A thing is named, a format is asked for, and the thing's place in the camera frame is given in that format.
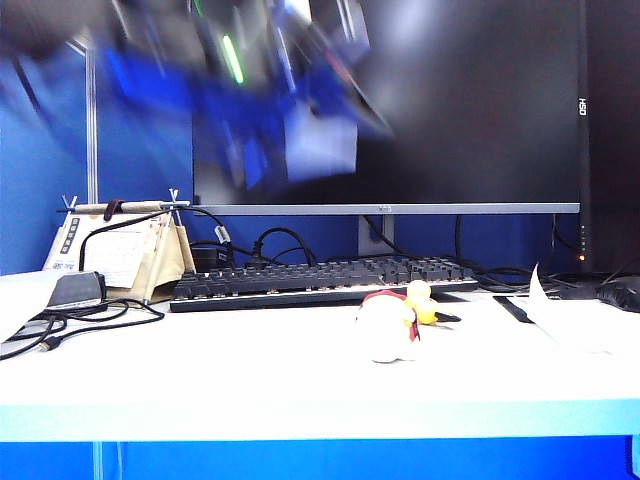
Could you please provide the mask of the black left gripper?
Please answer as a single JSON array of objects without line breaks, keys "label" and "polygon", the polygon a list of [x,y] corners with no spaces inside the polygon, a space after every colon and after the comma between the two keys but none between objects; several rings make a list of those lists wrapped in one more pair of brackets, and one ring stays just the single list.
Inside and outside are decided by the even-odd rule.
[{"label": "black left gripper", "polygon": [[[354,174],[358,139],[393,135],[357,83],[355,47],[315,21],[309,3],[192,1],[189,16],[203,61],[189,78],[197,112],[242,127],[285,116],[288,182]],[[269,166],[264,135],[232,124],[222,175],[251,190]]]}]

